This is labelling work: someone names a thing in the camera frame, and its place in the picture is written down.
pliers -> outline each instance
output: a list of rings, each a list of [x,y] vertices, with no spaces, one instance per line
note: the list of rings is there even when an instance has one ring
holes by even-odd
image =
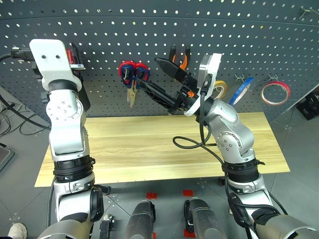
[[[176,46],[173,45],[171,46],[169,51],[169,60],[173,63],[175,62],[175,56],[176,56]],[[179,67],[185,70],[189,65],[189,61],[190,61],[190,46],[185,46],[184,61],[181,63]]]

robotic arm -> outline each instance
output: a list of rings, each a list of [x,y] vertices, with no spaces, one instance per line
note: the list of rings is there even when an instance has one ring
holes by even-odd
[[[82,83],[73,74],[61,41],[34,39],[30,48],[50,97],[46,112],[52,124],[49,140],[58,221],[39,238],[86,239],[104,207],[102,189],[94,187],[95,160],[90,157],[86,116],[78,95]]]
[[[203,117],[223,156],[226,194],[237,224],[250,228],[261,239],[318,238],[318,231],[291,216],[280,215],[273,207],[263,176],[258,172],[257,165],[263,163],[255,158],[251,130],[242,124],[234,108],[210,97],[220,59],[221,54],[205,55],[196,80],[169,60],[156,58],[160,68],[181,82],[182,87],[175,97],[152,82],[142,82],[142,89],[170,114],[182,110],[186,116],[196,115],[196,120]],[[193,217],[194,227],[201,225],[196,218]]]

wooden tabletop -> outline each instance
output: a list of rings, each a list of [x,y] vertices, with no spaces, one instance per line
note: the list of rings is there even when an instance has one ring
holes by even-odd
[[[256,158],[261,173],[289,172],[264,113],[241,113],[239,117],[255,136]],[[180,135],[200,141],[195,117],[147,116],[88,118],[90,155],[97,184],[144,180],[222,176],[221,165],[202,148],[181,149],[172,143]],[[216,147],[210,147],[220,157]],[[49,187],[53,161],[48,148],[35,187]]]

white shoe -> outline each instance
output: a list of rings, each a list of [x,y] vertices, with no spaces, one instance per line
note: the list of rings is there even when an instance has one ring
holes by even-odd
[[[8,237],[13,239],[26,239],[26,227],[22,223],[15,223],[11,226]]]

metal cylinder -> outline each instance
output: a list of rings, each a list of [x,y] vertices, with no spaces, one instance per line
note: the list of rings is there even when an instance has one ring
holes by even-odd
[[[128,223],[125,239],[152,239],[155,208],[151,202],[139,203]]]
[[[197,239],[226,239],[223,228],[207,203],[201,199],[192,199],[189,210],[192,213]]]
[[[268,220],[262,217],[256,222],[260,239],[318,239],[319,232],[307,224],[288,215],[278,215]]]

